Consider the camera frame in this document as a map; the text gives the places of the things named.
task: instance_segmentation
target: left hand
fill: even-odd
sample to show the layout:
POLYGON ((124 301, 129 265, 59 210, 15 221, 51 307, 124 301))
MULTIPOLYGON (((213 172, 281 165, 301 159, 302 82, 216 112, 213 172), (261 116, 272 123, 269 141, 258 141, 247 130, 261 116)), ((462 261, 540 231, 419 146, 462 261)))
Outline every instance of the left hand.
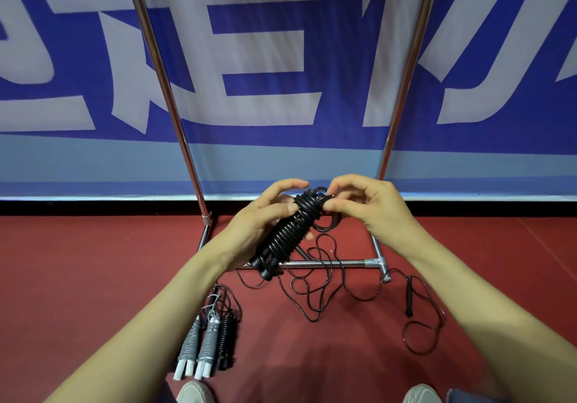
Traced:
MULTIPOLYGON (((290 195, 281 195, 291 189, 304 189, 309 182, 299 179, 280 180, 273 183, 261 196, 239 211, 228 226, 207 246, 219 247, 219 254, 226 259, 227 269, 236 269, 255 255, 256 246, 272 230, 279 219, 294 215, 298 210, 290 195)), ((313 234, 307 233, 306 239, 313 234)))

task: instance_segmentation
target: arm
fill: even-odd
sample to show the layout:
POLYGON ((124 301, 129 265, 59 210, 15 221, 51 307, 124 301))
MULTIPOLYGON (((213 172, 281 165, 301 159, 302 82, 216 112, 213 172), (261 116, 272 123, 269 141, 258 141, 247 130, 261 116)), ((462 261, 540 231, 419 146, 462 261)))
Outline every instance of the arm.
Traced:
POLYGON ((288 195, 302 180, 274 183, 242 209, 227 228, 178 271, 170 283, 46 400, 56 402, 149 401, 160 386, 208 291, 227 270, 248 261, 256 244, 298 206, 288 195))
POLYGON ((362 220, 426 278, 513 400, 575 400, 577 349, 429 235, 391 183, 352 174, 328 193, 326 210, 362 220))

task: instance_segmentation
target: red floor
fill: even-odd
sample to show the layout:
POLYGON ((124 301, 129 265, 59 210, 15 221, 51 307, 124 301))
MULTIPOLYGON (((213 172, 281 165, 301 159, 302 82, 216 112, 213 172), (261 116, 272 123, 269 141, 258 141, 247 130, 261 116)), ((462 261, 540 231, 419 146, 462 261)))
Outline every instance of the red floor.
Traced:
MULTIPOLYGON (((421 218, 475 271, 577 344, 577 219, 421 218)), ((200 217, 0 218, 0 401, 39 402, 118 331, 194 254, 200 217)), ((342 259, 373 255, 368 235, 347 219, 334 231, 342 259)), ((411 271, 388 251, 389 266, 411 271)), ((245 273, 247 281, 258 281, 245 273)), ((374 290, 376 270, 351 270, 357 295, 374 290)), ((437 350, 410 354, 401 329, 404 283, 384 286, 373 303, 339 292, 310 324, 276 282, 228 284, 244 319, 232 370, 211 379, 220 403, 400 402, 427 382, 474 390, 484 364, 449 318, 437 350)), ((426 305, 417 317, 431 317, 426 305)), ((427 330, 411 335, 429 340, 427 330)), ((169 380, 174 390, 182 382, 169 380)))

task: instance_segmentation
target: sneaker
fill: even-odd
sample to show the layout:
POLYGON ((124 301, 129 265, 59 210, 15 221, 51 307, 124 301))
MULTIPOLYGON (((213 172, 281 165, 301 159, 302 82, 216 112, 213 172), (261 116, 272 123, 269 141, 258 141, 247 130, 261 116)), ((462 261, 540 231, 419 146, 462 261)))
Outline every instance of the sneaker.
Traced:
POLYGON ((215 403, 212 392, 204 383, 192 380, 186 383, 177 396, 178 403, 215 403))
POLYGON ((403 403, 443 403, 443 400, 433 388, 422 383, 408 390, 403 403))

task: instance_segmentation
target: metal rack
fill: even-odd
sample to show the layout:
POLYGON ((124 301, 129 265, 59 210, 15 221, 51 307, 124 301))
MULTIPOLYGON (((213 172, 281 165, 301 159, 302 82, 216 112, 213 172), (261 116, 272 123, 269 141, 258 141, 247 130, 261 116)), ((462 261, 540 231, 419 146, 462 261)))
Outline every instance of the metal rack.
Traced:
MULTIPOLYGON (((200 181, 198 179, 198 174, 196 173, 196 168, 194 166, 194 161, 192 159, 191 150, 189 144, 186 140, 186 135, 182 128, 182 122, 180 119, 180 114, 178 113, 178 108, 176 101, 174 99, 174 94, 172 93, 172 88, 170 86, 170 81, 166 73, 164 62, 160 54, 160 49, 156 41, 156 36, 150 17, 148 15, 146 0, 132 0, 134 7, 139 17, 140 27, 142 29, 142 34, 146 40, 148 50, 150 52, 152 63, 154 65, 156 75, 158 77, 158 82, 162 89, 162 94, 164 95, 164 100, 166 101, 166 106, 169 111, 170 118, 172 119, 172 124, 174 125, 174 130, 177 135, 178 143, 181 147, 182 156, 188 173, 191 178, 191 182, 194 186, 194 193, 198 200, 198 205, 200 206, 200 212, 202 213, 204 220, 204 230, 201 236, 200 243, 198 244, 198 250, 200 250, 203 245, 205 245, 210 229, 212 227, 212 217, 206 208, 206 201, 204 199, 203 190, 200 187, 200 181)), ((429 20, 429 13, 433 0, 421 0, 421 5, 419 8, 419 13, 417 16, 417 22, 415 25, 415 30, 413 32, 413 37, 411 39, 411 44, 408 50, 407 59, 405 61, 405 67, 403 68, 403 74, 401 76, 401 82, 399 90, 397 92, 397 98, 395 102, 395 107, 393 109, 393 114, 391 118, 391 125, 389 126, 389 132, 386 136, 385 146, 383 148, 383 155, 381 157, 381 162, 379 165, 379 170, 377 171, 377 178, 379 180, 384 179, 386 173, 386 167, 388 166, 389 159, 391 157, 391 152, 393 149, 393 144, 395 142, 395 136, 399 129, 401 115, 403 113, 403 108, 405 106, 405 101, 407 99, 408 89, 411 84, 411 79, 413 77, 413 72, 417 65, 417 60, 419 56, 419 50, 421 49, 421 44, 423 41, 423 36, 425 35, 425 29, 427 22, 429 20)), ((342 261, 343 266, 349 268, 380 268, 383 276, 385 276, 384 281, 388 282, 391 277, 386 273, 387 266, 386 260, 379 246, 379 242, 373 236, 371 236, 371 242, 373 244, 376 258, 366 259, 366 260, 356 260, 356 261, 342 261)), ((323 268, 325 267, 323 262, 318 261, 288 261, 285 263, 285 267, 294 269, 310 269, 310 268, 323 268)), ((252 268, 250 265, 245 265, 243 269, 252 268)))

